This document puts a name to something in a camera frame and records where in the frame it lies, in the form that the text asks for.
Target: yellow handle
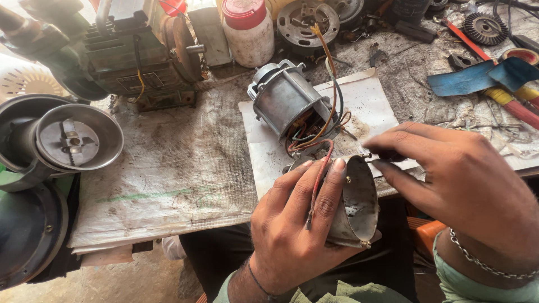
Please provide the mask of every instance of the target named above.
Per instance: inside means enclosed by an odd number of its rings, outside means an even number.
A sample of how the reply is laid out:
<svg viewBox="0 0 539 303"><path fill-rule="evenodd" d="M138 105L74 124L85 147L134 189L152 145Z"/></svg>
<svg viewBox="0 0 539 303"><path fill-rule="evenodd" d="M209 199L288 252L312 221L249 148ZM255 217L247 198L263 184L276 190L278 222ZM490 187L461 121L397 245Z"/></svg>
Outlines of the yellow handle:
<svg viewBox="0 0 539 303"><path fill-rule="evenodd" d="M515 96L524 100L531 100L539 97L539 92L533 88L524 85L521 88L517 89L517 91L515 92Z"/></svg>
<svg viewBox="0 0 539 303"><path fill-rule="evenodd" d="M491 97L502 106L514 100L513 96L501 88L489 88L484 90L483 94Z"/></svg>

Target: workbench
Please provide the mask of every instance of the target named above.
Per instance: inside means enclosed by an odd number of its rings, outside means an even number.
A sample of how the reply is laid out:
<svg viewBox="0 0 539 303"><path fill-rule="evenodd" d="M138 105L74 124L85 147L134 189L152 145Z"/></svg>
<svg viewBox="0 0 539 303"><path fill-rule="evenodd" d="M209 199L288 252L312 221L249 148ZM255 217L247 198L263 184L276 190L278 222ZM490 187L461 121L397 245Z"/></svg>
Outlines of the workbench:
<svg viewBox="0 0 539 303"><path fill-rule="evenodd" d="M480 11L492 13L492 4L480 6ZM498 12L507 23L507 6L500 5ZM461 26L465 16L454 12L448 18ZM447 28L426 19L421 25L439 31L439 38L425 44L382 29L367 39L334 44L332 53L349 63L337 64L338 77L369 68L370 45L378 42L390 59L377 62L377 73L400 123L480 132L516 164L530 166L538 161L538 131L493 100L478 93L443 98L432 93L426 77L452 71L449 54L474 54ZM512 27L513 34L539 41L539 20L524 11L512 8ZM513 47L507 39L482 48L498 58ZM277 50L272 62L299 62L287 51ZM81 254L248 222L258 199L238 103L250 100L247 86L254 73L238 65L209 70L209 78L197 84L196 108L138 113L127 102L113 104L125 146L111 165L82 174L79 213L69 247ZM323 60L308 64L305 77L313 85L330 80ZM530 86L537 89L537 83ZM99 106L110 109L108 103ZM514 148L523 152L520 158L513 155ZM420 168L409 173L424 178ZM395 194L382 177L376 178L376 185L379 197Z"/></svg>

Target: silver chain bracelet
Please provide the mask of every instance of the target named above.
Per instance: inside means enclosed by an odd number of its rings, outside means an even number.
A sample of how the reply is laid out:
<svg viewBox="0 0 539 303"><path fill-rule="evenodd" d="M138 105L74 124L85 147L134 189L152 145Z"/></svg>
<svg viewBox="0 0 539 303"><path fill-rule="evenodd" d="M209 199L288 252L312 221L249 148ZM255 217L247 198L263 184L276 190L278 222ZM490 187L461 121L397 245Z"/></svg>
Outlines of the silver chain bracelet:
<svg viewBox="0 0 539 303"><path fill-rule="evenodd" d="M504 278L511 278L511 279L524 279L524 278L533 278L539 271L532 271L530 273L525 274L513 274L513 273L505 273L501 272L495 268L492 268L485 263L479 261L476 257L472 256L464 247L462 247L459 243L459 240L457 239L457 236L455 235L455 231L452 228L449 228L449 235L451 236L451 242L455 243L457 247L460 249L460 251L464 254L466 259L470 262L473 262L477 265L479 265L482 269L493 273L497 276L502 276Z"/></svg>

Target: black thread bracelet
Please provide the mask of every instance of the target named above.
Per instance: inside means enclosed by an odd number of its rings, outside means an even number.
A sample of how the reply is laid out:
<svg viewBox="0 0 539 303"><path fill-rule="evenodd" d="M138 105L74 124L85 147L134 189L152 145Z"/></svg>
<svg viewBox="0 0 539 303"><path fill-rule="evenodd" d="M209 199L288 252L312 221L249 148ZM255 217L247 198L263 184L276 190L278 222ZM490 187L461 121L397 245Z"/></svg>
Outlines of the black thread bracelet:
<svg viewBox="0 0 539 303"><path fill-rule="evenodd" d="M265 289L263 289L262 286L260 285L260 283L258 283L258 280L254 277L253 270L251 269L251 257L252 256L253 255L250 255L249 259L247 260L247 267L249 267L249 272L251 273L251 276L253 277L254 282L257 284L258 288L260 290L262 290L268 296L268 302L270 302L270 303L277 302L277 297L270 294L270 293L268 293Z"/></svg>

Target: blue tape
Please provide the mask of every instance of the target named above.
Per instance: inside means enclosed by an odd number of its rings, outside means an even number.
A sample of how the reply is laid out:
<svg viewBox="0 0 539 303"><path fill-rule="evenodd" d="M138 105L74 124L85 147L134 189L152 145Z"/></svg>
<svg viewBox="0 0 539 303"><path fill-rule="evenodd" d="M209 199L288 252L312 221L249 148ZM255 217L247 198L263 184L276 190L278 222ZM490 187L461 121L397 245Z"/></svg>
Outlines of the blue tape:
<svg viewBox="0 0 539 303"><path fill-rule="evenodd" d="M492 60L483 61L460 71L428 76L427 81L440 97L467 95L498 84L487 75L493 67Z"/></svg>
<svg viewBox="0 0 539 303"><path fill-rule="evenodd" d="M509 57L494 66L487 75L514 92L527 82L539 79L539 70L520 58Z"/></svg>

